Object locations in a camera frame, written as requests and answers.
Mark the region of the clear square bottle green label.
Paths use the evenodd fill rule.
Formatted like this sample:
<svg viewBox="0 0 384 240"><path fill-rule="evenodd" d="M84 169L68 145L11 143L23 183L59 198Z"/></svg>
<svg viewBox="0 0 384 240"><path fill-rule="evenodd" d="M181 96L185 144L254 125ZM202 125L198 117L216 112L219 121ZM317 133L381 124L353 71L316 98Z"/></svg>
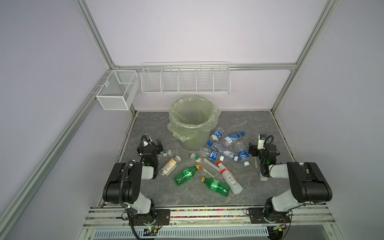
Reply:
<svg viewBox="0 0 384 240"><path fill-rule="evenodd" d="M160 154L158 154L159 157L169 157L172 155L172 151L171 150L165 150L165 151L162 151Z"/></svg>

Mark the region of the small bottle green white cap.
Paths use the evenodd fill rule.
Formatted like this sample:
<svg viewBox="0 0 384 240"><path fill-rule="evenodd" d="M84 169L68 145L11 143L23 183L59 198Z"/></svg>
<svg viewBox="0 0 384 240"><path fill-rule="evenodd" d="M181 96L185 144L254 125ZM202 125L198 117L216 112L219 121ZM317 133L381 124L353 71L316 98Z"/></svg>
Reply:
<svg viewBox="0 0 384 240"><path fill-rule="evenodd" d="M262 181L262 182L266 182L268 180L267 177L263 176L261 171L259 171L259 177L260 177L260 181Z"/></svg>

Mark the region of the clear bottle orange label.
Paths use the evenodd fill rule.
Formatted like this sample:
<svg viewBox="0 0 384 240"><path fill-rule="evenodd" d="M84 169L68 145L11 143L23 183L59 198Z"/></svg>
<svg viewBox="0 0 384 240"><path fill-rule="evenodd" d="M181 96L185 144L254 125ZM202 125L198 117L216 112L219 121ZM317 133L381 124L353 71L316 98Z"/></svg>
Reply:
<svg viewBox="0 0 384 240"><path fill-rule="evenodd" d="M173 170L176 169L177 163L181 161L180 156L175 156L171 158L161 169L160 169L160 174L162 176L169 176Z"/></svg>

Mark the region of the green soda bottle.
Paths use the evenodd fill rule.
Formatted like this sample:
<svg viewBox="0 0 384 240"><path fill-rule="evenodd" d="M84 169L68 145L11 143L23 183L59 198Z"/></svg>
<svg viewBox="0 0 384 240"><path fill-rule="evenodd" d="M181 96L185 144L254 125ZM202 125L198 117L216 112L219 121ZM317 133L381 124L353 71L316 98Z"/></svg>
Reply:
<svg viewBox="0 0 384 240"><path fill-rule="evenodd" d="M203 177L201 182L205 184L211 191L221 194L224 197L227 197L231 190L228 184L222 183L214 178Z"/></svg>
<svg viewBox="0 0 384 240"><path fill-rule="evenodd" d="M184 169L180 174L175 176L174 181L177 186L182 185L183 183L189 181L191 178L193 178L196 174L196 172L200 170L199 165L195 165L192 167L188 167Z"/></svg>

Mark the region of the slim clear bottle silver cap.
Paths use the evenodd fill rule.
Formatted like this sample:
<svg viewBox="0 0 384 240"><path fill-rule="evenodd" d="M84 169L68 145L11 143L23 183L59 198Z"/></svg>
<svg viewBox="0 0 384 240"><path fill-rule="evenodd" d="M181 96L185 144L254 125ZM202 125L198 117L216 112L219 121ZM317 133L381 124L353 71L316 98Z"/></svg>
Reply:
<svg viewBox="0 0 384 240"><path fill-rule="evenodd" d="M213 163L211 163L209 160L205 158L199 157L197 154L192 153L190 156L191 160L198 163L198 165L201 166L203 171L210 175L211 177L216 177L220 173L220 169L216 167Z"/></svg>

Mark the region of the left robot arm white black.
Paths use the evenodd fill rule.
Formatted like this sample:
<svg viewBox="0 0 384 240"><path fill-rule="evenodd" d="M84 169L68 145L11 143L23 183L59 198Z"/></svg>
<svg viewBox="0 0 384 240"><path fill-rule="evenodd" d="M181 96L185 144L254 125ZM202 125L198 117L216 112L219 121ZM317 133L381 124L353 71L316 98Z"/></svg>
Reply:
<svg viewBox="0 0 384 240"><path fill-rule="evenodd" d="M103 200L118 204L127 213L127 220L149 225L156 222L154 201L141 193L142 180L153 180L159 173L158 154L161 144L140 146L140 161L116 163L103 189Z"/></svg>

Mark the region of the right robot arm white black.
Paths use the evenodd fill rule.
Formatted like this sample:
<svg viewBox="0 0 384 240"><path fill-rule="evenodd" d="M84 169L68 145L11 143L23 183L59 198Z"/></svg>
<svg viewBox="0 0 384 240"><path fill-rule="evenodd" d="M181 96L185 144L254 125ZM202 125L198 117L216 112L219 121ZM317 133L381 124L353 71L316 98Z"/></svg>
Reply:
<svg viewBox="0 0 384 240"><path fill-rule="evenodd" d="M267 199L262 210L263 219L268 223L284 220L288 213L296 208L310 204L329 202L333 192L326 178L316 163L287 162L276 163L270 159L278 154L274 153L276 146L267 144L263 149L249 144L249 153L258 157L260 172L264 178L287 179L290 189L282 194Z"/></svg>

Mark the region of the mesh bin with green bag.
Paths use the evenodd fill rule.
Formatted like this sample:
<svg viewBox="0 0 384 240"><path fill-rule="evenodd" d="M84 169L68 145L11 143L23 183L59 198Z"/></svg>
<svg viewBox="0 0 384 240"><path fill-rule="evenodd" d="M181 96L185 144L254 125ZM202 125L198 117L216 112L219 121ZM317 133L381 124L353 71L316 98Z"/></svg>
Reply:
<svg viewBox="0 0 384 240"><path fill-rule="evenodd" d="M169 108L167 128L188 151L197 151L209 141L217 127L221 110L211 101L199 96L185 96Z"/></svg>

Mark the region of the water bottle near bin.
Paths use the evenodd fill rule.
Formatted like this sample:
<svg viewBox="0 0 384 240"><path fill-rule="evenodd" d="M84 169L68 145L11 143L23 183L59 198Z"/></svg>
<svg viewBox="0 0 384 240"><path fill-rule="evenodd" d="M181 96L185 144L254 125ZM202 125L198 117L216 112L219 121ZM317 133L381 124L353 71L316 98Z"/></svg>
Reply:
<svg viewBox="0 0 384 240"><path fill-rule="evenodd" d="M218 140L222 137L223 130L224 130L223 128L221 128L221 127L217 127L217 128L213 131L213 133L211 134L211 136L210 136L210 140L211 140L211 141L214 141L214 142L218 141Z"/></svg>

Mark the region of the water bottle blue label right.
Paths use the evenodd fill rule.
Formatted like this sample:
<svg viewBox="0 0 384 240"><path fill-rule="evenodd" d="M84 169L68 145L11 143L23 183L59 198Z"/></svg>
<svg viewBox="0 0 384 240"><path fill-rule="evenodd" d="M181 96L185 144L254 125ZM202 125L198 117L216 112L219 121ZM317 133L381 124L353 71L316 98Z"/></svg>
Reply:
<svg viewBox="0 0 384 240"><path fill-rule="evenodd" d="M239 161L245 166L250 166L250 156L246 149L245 144L242 141L238 141L234 143L235 150L238 152Z"/></svg>

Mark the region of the water bottle blue label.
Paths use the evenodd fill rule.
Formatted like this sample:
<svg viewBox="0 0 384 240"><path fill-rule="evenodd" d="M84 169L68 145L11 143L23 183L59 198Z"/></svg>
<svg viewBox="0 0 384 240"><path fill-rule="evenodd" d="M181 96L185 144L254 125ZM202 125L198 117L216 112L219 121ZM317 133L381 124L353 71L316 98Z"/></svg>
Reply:
<svg viewBox="0 0 384 240"><path fill-rule="evenodd" d="M208 149L208 148L205 148L205 147L201 147L198 150L198 153L199 153L200 157L206 158L206 159L208 159L208 160L210 160L211 162L214 162L214 163L222 162L224 160L224 156L222 156L218 151L212 150L212 149Z"/></svg>
<svg viewBox="0 0 384 240"><path fill-rule="evenodd" d="M246 149L245 144L242 141L238 141L234 143L235 150L238 152L239 161L245 166L250 166L250 156Z"/></svg>

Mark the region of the blue cap bottle far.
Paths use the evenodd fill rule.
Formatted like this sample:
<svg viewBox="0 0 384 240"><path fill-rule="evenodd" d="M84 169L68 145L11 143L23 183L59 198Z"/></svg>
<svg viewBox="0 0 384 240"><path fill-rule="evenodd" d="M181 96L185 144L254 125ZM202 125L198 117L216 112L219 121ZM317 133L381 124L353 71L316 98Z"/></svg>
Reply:
<svg viewBox="0 0 384 240"><path fill-rule="evenodd" d="M245 132L235 132L227 137L225 137L223 139L223 145L225 147L229 147L230 145L232 145L233 143L235 143L236 141L238 141L240 138L244 137L246 134Z"/></svg>

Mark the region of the clear bottle red cap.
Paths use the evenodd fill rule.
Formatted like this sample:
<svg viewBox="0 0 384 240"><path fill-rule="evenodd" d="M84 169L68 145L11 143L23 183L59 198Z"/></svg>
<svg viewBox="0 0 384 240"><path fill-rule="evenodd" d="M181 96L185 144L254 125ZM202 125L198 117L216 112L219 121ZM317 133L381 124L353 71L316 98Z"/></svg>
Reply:
<svg viewBox="0 0 384 240"><path fill-rule="evenodd" d="M219 161L217 162L217 167L220 169L223 178L225 179L226 183L230 186L232 192L235 195L241 193L243 187L236 180L235 176L224 166L224 164Z"/></svg>

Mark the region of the water bottle blue label centre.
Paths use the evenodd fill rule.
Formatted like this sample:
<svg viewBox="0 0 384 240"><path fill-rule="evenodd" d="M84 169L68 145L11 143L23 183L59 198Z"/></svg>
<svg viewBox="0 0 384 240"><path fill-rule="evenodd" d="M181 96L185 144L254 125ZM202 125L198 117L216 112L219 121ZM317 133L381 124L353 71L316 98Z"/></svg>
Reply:
<svg viewBox="0 0 384 240"><path fill-rule="evenodd" d="M222 156L218 151L212 150L212 149L208 149L208 148L205 148L205 147L201 147L198 150L198 153L199 153L200 157L206 158L206 159L208 159L208 160L210 160L211 162L214 162L214 163L222 162L224 160L224 156Z"/></svg>

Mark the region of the white mesh box basket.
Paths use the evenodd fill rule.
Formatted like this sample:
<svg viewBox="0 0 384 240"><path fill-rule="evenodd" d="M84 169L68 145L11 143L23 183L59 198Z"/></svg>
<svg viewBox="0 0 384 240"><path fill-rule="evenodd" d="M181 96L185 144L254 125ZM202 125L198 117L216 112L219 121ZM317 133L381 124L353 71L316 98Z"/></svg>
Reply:
<svg viewBox="0 0 384 240"><path fill-rule="evenodd" d="M104 110L129 111L139 86L136 71L112 70L96 97Z"/></svg>

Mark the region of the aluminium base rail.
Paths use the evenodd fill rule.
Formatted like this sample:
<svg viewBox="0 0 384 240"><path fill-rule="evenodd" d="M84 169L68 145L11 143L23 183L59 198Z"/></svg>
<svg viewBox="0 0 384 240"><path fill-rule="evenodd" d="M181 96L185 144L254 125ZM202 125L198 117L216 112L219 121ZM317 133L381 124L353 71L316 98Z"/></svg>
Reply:
<svg viewBox="0 0 384 240"><path fill-rule="evenodd" d="M326 205L296 208L266 221L262 206L163 207L152 224L134 221L123 208L91 209L80 240L282 239L342 240Z"/></svg>

